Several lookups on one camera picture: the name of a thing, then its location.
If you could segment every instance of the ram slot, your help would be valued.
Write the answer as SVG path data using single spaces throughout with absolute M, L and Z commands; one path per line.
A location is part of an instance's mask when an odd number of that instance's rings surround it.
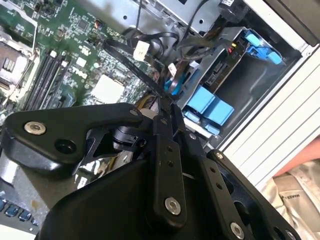
M 49 72 L 54 61 L 55 61 L 55 58 L 48 55 L 48 53 L 47 53 L 45 59 L 43 60 L 41 66 L 38 70 L 38 73 L 35 77 L 34 85 L 31 88 L 31 90 L 29 91 L 29 94 L 28 94 L 28 97 L 25 102 L 23 110 L 25 110 L 25 111 L 34 110 L 34 104 L 37 99 L 38 93 L 41 90 L 43 81 L 45 80 L 46 76 L 48 75 L 48 72 Z
M 54 102 L 54 100 L 56 98 L 58 90 L 60 89 L 60 87 L 61 87 L 61 85 L 62 85 L 62 83 L 64 81 L 64 77 L 65 77 L 70 65 L 71 65 L 71 63 L 69 62 L 69 64 L 64 68 L 62 73 L 58 76 L 58 79 L 56 80 L 56 87 L 54 89 L 54 92 L 49 94 L 50 99 L 48 99 L 46 104 L 43 106 L 43 109 L 51 109 L 52 108 L 52 105 L 53 105 L 53 102 Z
M 43 104 L 46 101 L 46 97 L 48 96 L 48 93 L 50 91 L 50 87 L 52 86 L 57 76 L 58 70 L 61 66 L 61 62 L 61 57 L 58 57 L 57 60 L 55 60 L 51 65 L 51 68 L 45 78 L 45 81 L 43 81 L 42 88 L 40 89 L 37 99 L 34 103 L 34 110 L 42 109 Z

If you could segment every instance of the motherboard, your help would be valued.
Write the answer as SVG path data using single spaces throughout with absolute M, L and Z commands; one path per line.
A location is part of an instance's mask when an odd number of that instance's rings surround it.
M 104 51 L 105 39 L 126 42 L 73 0 L 0 0 L 1 119 L 20 110 L 135 104 L 148 87 Z

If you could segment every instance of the cloth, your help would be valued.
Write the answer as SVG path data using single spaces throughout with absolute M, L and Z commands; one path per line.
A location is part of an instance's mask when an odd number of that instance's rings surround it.
M 320 160 L 270 179 L 262 195 L 303 240 L 320 240 Z

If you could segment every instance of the silver screw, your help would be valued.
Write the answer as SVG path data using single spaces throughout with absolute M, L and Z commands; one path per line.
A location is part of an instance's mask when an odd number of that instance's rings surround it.
M 46 132 L 46 126 L 37 121 L 30 121 L 24 125 L 24 130 L 32 135 L 42 135 Z
M 231 231 L 238 239 L 245 239 L 245 233 L 242 228 L 235 222 L 230 224 Z
M 224 156 L 220 152 L 216 152 L 215 155 L 217 156 L 218 159 L 222 160 L 224 159 Z
M 288 236 L 290 237 L 291 240 L 296 240 L 296 237 L 292 232 L 290 232 L 288 229 L 286 229 L 285 231 L 286 231 L 286 234 L 288 234 Z
M 131 113 L 132 115 L 138 116 L 138 113 L 137 113 L 135 110 L 130 110 L 130 113 Z
M 168 124 L 168 122 L 165 120 L 165 119 L 161 119 L 161 122 L 163 123 L 163 124 L 165 124 L 165 125 L 167 125 Z
M 181 206 L 180 203 L 175 200 L 173 197 L 168 197 L 164 201 L 165 208 L 172 214 L 172 215 L 179 215 L 181 213 Z
M 197 139 L 196 135 L 194 135 L 193 133 L 190 133 L 189 136 L 190 136 L 190 138 L 192 138 L 193 140 L 196 140 L 196 139 Z

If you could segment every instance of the green circuit board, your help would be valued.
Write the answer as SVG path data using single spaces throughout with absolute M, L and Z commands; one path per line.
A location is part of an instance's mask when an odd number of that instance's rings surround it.
M 48 95 L 54 99 L 51 99 L 51 104 L 47 108 L 100 104 L 101 102 L 90 93 L 102 75 L 125 87 L 118 102 L 135 104 L 148 90 L 147 86 L 123 64 L 103 50 L 104 39 L 111 38 L 123 43 L 125 39 L 77 2 L 73 0 L 13 0 L 12 2 L 34 20 L 37 27 L 14 9 L 8 9 L 3 5 L 0 5 L 0 25 L 7 33 L 10 32 L 12 36 L 19 38 L 20 42 L 38 51 L 39 66 L 46 56 L 56 54 L 57 57 L 63 58 L 63 65 L 67 68 L 59 67 L 57 70 L 57 76 L 63 75 L 62 84 L 52 83 L 52 93 L 56 94 Z M 135 64 L 152 78 L 156 74 L 156 70 L 144 62 Z

